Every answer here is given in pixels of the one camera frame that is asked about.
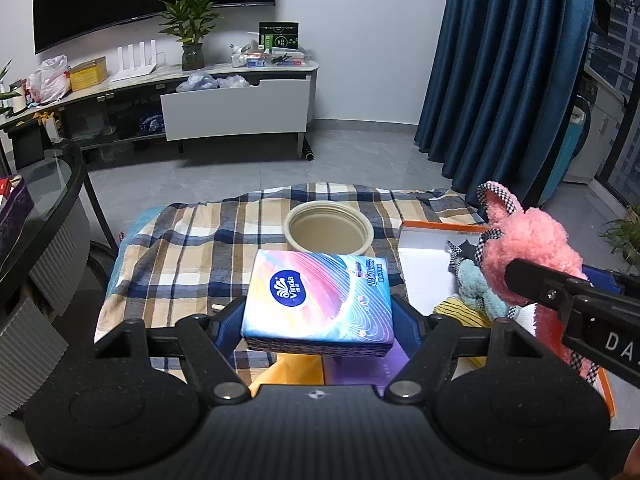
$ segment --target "white router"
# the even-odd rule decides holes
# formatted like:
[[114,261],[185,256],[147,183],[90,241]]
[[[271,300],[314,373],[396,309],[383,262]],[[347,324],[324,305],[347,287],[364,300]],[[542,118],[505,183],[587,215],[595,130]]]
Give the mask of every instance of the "white router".
[[124,68],[124,58],[122,57],[122,47],[118,47],[118,73],[111,77],[111,82],[149,75],[158,66],[158,54],[156,53],[156,40],[151,40],[151,62],[146,64],[145,42],[140,41],[140,66],[136,66],[133,57],[133,44],[129,44],[129,68]]

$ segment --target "white drawer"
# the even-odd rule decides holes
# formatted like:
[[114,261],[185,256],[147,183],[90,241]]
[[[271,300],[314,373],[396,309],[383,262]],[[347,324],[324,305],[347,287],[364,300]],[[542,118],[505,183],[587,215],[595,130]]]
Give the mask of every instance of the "white drawer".
[[305,132],[311,80],[264,79],[258,86],[161,96],[168,140]]

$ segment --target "vinda logo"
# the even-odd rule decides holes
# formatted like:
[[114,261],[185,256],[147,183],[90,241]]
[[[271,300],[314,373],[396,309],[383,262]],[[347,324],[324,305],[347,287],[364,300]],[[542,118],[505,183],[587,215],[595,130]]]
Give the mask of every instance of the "vinda logo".
[[284,306],[299,306],[306,300],[305,286],[295,270],[276,272],[271,277],[270,290],[273,299]]

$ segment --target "tissue pack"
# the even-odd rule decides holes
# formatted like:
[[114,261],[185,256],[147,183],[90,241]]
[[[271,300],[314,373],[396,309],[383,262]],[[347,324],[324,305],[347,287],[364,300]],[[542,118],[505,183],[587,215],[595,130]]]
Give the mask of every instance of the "tissue pack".
[[386,260],[258,251],[242,335],[254,350],[386,355],[394,342]]

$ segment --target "round pad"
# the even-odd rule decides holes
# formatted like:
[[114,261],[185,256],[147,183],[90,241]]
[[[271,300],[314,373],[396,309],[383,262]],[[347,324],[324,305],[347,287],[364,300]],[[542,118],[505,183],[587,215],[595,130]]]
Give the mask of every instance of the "round pad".
[[175,449],[198,423],[198,397],[176,377],[126,359],[66,364],[25,411],[46,462],[85,472],[135,468]]
[[470,372],[441,389],[436,420],[480,462],[523,472],[587,462],[609,429],[607,406],[572,370],[546,359]]

